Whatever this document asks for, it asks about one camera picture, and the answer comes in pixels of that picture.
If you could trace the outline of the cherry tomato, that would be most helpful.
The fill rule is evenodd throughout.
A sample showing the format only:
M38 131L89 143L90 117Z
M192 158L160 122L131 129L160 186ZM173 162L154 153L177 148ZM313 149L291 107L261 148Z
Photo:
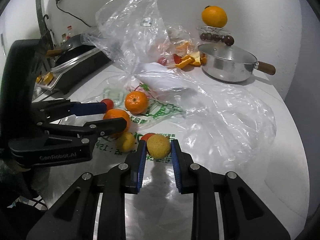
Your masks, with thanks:
M155 133L146 133L145 135L143 135L143 136L140 138L140 140L143 140L143 141L147 142L147 140L148 140L151 136L153 136L153 135L155 135Z
M103 99L101 103L106 105L106 111L109 111L114 108L114 102L111 99Z

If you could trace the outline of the mandarin orange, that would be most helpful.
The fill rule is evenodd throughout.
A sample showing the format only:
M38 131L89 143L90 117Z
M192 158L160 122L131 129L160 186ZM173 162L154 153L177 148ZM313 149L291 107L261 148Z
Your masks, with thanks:
M125 98L125 108L132 114L141 114L148 108L148 97L140 91L132 91Z
M117 133L113 133L111 137L118 138L122 134L129 131L131 126L131 119L130 116L127 114L126 111L122 109L111 109L108 110L104 116L104 120L112 120L112 124L115 128L118 128Z

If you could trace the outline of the yellow small fruit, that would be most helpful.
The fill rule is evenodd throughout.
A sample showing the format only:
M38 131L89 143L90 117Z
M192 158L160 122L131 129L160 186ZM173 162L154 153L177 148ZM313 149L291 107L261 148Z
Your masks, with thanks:
M146 146L149 154L154 159L163 159L171 151L170 140L161 134L154 134L149 137L146 142Z
M126 132L123 133L117 140L116 140L116 148L120 152L130 152L135 148L135 137L132 133Z

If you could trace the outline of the induction cooker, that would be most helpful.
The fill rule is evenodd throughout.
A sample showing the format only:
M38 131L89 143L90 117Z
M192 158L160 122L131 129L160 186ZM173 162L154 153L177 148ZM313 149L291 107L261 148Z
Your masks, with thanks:
M80 81L109 62L110 59L95 46L82 45L62 54L49 72L36 79L36 84L45 90L67 94Z

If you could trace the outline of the black wok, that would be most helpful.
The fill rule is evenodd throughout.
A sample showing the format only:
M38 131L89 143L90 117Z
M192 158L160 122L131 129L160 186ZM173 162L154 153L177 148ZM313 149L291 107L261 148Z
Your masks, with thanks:
M50 67L54 68L94 48L95 46L83 44L81 34L78 34L68 39L59 49L48 50L46 57L49 60Z

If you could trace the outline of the black umbrella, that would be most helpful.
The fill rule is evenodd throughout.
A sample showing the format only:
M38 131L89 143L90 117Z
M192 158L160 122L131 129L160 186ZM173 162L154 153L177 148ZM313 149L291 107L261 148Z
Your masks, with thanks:
M50 49L53 49L54 44L53 44L52 36L51 36L50 30L48 29L47 24L46 24L46 20L48 20L48 19L49 19L49 16L47 14L45 14L43 16L43 20L42 20L43 24L44 24L44 34L42 35L42 39L44 42L46 42L46 44L48 44Z

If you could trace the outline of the red label bottle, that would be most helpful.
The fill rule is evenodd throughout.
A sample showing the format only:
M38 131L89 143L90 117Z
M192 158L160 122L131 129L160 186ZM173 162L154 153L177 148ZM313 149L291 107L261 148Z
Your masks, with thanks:
M74 36L74 34L73 34L73 28L72 28L71 25L69 25L69 26L67 27L66 38L67 38L67 39L70 39L70 38L73 37L73 36Z

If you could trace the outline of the printed plastic bag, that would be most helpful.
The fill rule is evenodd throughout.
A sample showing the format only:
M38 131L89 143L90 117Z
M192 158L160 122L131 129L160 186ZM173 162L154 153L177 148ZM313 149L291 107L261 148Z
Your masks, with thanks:
M147 110L131 114L137 134L162 133L177 139L181 149L214 172L264 172L277 133L272 109L240 86L205 84L178 69L157 63L138 64L127 71L107 67L72 89L73 101L104 98L124 109L133 91L146 94Z

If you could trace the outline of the clear plastic bag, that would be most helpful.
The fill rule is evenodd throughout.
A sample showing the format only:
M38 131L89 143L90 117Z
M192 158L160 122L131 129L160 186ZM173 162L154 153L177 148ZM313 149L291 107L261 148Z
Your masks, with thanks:
M179 24L165 23L158 0L110 0L95 14L95 27L81 34L81 42L95 46L114 65L132 73L140 63L180 67L196 50L191 34Z

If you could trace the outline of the orange peel pile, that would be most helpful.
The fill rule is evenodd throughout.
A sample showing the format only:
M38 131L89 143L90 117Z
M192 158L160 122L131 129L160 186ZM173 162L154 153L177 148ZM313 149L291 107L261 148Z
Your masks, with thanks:
M207 63L206 55L198 51L192 42L185 41L175 44L175 52L173 58L176 68L183 69L188 65L200 67Z

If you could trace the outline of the small steel saucepan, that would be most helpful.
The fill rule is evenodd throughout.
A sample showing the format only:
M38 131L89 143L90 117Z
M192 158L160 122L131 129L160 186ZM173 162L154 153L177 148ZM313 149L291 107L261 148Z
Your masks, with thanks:
M273 65L258 61L253 54L235 45L204 43L198 50L207 58L202 70L219 81L241 83L248 80L255 69L268 75L276 73Z

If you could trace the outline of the clear box of dates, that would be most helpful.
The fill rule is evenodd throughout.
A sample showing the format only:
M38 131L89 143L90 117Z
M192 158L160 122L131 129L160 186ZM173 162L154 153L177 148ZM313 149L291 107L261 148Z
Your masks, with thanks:
M211 27L208 25L201 25L197 27L199 38L204 42L224 42L225 36L231 36L231 32L226 28Z

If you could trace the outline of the large orange on box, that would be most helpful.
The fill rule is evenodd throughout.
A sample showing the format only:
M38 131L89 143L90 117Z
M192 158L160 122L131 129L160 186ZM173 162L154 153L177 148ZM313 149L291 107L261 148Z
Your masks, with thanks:
M207 6L203 10L202 14L202 21L210 27L214 28L223 28L228 21L228 17L226 12L217 6Z

